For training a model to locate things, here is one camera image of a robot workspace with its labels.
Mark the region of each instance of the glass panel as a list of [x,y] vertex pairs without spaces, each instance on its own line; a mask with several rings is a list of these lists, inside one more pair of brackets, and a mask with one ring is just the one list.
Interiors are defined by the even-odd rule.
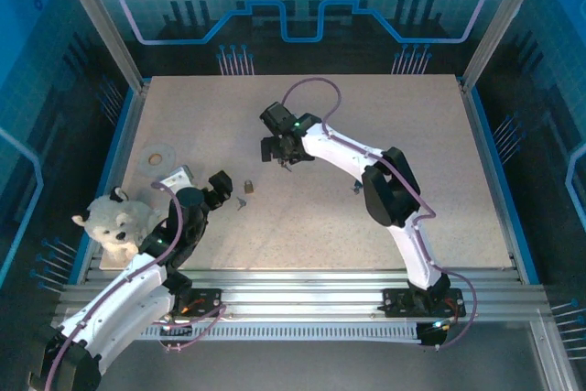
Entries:
[[14,359],[71,271],[82,236],[71,216],[95,196],[127,85],[78,0],[0,9],[0,376],[22,389],[26,363]]
[[554,302],[575,297],[581,304],[586,304],[585,2],[526,0],[478,83],[541,281]]
[[220,74],[231,44],[255,73],[461,74],[500,1],[104,0],[147,76]]

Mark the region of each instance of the enclosure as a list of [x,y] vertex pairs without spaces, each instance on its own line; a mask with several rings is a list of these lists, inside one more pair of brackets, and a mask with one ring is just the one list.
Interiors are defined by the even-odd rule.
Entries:
[[[182,267],[228,314],[178,356],[147,329],[100,389],[583,389],[586,0],[0,2],[3,389],[26,385],[31,329],[127,264],[71,216],[115,185],[164,211],[150,182],[182,164],[233,179]],[[309,77],[342,91],[329,124],[404,151],[436,210],[431,249],[478,294],[451,353],[383,337],[415,325],[378,309],[405,264],[352,177],[261,161],[259,115]],[[324,116],[335,92],[289,99]]]

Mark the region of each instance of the white plush bear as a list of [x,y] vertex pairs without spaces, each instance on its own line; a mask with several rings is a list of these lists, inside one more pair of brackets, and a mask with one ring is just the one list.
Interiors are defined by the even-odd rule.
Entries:
[[84,215],[71,219],[108,252],[117,263],[132,259],[138,246],[159,223],[159,215],[142,201],[130,201],[115,187],[94,200]]

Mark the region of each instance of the purple cable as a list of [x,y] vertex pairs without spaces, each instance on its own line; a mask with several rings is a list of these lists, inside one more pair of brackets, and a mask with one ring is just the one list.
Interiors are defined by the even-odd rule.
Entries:
[[188,327],[191,324],[195,324],[197,322],[200,322],[201,320],[205,320],[206,318],[209,318],[211,315],[218,313],[218,316],[216,316],[216,318],[213,320],[213,322],[208,327],[206,327],[206,329],[204,331],[202,331],[195,338],[193,338],[191,341],[185,342],[182,344],[177,344],[176,346],[172,346],[170,344],[165,345],[163,342],[161,342],[161,345],[163,345],[167,350],[174,350],[176,352],[180,352],[182,349],[193,345],[195,342],[199,342],[205,335],[207,335],[212,330],[213,326],[218,323],[218,321],[223,317],[223,314],[225,311],[226,311],[226,306],[224,304],[222,304],[222,305],[216,307],[215,309],[208,311],[206,314],[201,315],[200,317],[196,318],[195,320],[190,320],[189,322],[183,322],[181,324],[159,324],[159,323],[157,323],[157,325],[161,325],[162,327],[167,327],[170,329],[180,329],[182,327]]
[[428,212],[428,214],[421,214],[421,215],[419,215],[418,217],[416,217],[413,220],[413,228],[415,229],[415,235],[417,237],[418,247],[419,247],[419,250],[421,251],[421,254],[423,254],[423,257],[426,259],[427,263],[431,267],[433,267],[434,269],[439,270],[439,272],[443,272],[446,275],[451,275],[453,277],[456,277],[456,278],[461,279],[470,288],[470,291],[472,293],[472,312],[471,312],[471,317],[468,320],[468,322],[466,323],[466,326],[464,327],[464,329],[460,332],[460,334],[458,334],[458,336],[456,336],[451,341],[446,342],[446,343],[444,343],[443,345],[440,346],[442,350],[444,350],[446,348],[449,348],[450,346],[452,346],[453,344],[455,344],[457,341],[459,341],[468,332],[468,330],[472,326],[472,323],[474,322],[474,319],[476,317],[476,310],[478,308],[478,298],[476,297],[476,289],[472,285],[472,282],[470,281],[470,279],[468,279],[464,275],[457,274],[456,272],[452,272],[452,271],[450,271],[448,269],[444,269],[443,267],[436,265],[433,262],[433,260],[431,259],[430,255],[428,253],[428,250],[425,247],[425,244],[423,243],[423,237],[421,236],[421,232],[419,231],[418,224],[422,220],[435,219],[436,218],[436,213],[421,198],[421,196],[419,196],[419,194],[417,194],[417,192],[413,189],[413,187],[411,185],[409,185],[409,183],[401,175],[401,173],[399,173],[399,171],[395,167],[393,167],[383,157],[380,157],[380,156],[375,155],[375,154],[373,154],[373,153],[371,153],[369,151],[366,151],[363,148],[357,147],[354,144],[346,141],[345,139],[341,139],[341,138],[337,137],[336,135],[332,135],[331,133],[328,132],[327,121],[330,118],[330,116],[332,116],[333,113],[336,110],[338,110],[338,108],[342,104],[342,92],[340,91],[340,88],[338,87],[338,85],[335,82],[333,82],[331,80],[328,80],[327,78],[323,78],[323,77],[310,77],[310,78],[306,78],[304,80],[298,81],[295,84],[293,84],[291,87],[289,87],[289,89],[287,90],[287,92],[283,96],[283,100],[281,100],[281,104],[285,105],[285,101],[287,100],[287,98],[289,97],[289,95],[293,92],[293,90],[295,90],[296,88],[298,88],[301,84],[304,84],[304,83],[310,82],[310,81],[323,81],[323,82],[327,82],[336,91],[336,93],[338,94],[336,104],[332,107],[332,109],[328,113],[325,114],[325,116],[321,120],[321,128],[323,130],[323,133],[325,135],[327,135],[329,139],[333,139],[334,141],[338,142],[339,144],[342,144],[342,145],[344,145],[344,146],[346,146],[348,148],[351,148],[354,151],[360,153],[361,155],[366,155],[368,157],[371,157],[373,159],[378,160],[383,165],[385,165],[385,167],[387,167],[389,169],[389,171],[393,174],[393,176],[395,178],[397,178],[399,180],[399,182],[401,182],[401,184],[409,192],[409,194],[411,195],[411,197],[413,197],[419,203],[419,205],[421,205]]
[[138,268],[135,272],[130,274],[128,277],[118,281],[112,288],[110,288],[108,291],[106,291],[106,293],[104,293],[100,299],[98,299],[96,301],[96,303],[93,305],[93,307],[91,307],[88,310],[88,312],[83,316],[81,321],[76,325],[75,329],[73,329],[73,331],[71,332],[69,337],[65,340],[65,342],[61,346],[59,352],[57,353],[57,356],[55,356],[55,360],[51,364],[51,368],[49,370],[49,375],[47,376],[47,382],[45,383],[45,391],[51,391],[51,386],[53,384],[53,380],[55,379],[55,374],[57,373],[57,368],[59,368],[59,365],[61,363],[61,360],[63,359],[63,356],[65,355],[65,352],[70,347],[71,343],[73,342],[73,339],[79,334],[79,332],[83,328],[85,328],[85,326],[87,325],[87,321],[92,317],[92,315],[121,286],[123,286],[127,282],[132,281],[135,277],[138,277],[140,274],[142,274],[143,272],[148,270],[150,267],[158,264],[161,260],[166,258],[167,255],[169,255],[173,251],[173,249],[175,248],[175,246],[179,242],[179,238],[181,237],[181,231],[183,230],[183,213],[181,212],[181,205],[179,204],[179,200],[177,199],[177,196],[168,186],[166,186],[160,182],[153,182],[151,184],[151,187],[153,187],[154,189],[164,190],[171,197],[171,199],[173,200],[173,204],[175,205],[175,208],[177,209],[178,227],[177,227],[177,233],[175,234],[175,238],[173,238],[173,242],[171,242],[171,245],[168,247],[168,249],[163,254],[159,255],[156,259],[154,259],[153,261],[151,261],[147,265],[144,265],[144,266]]

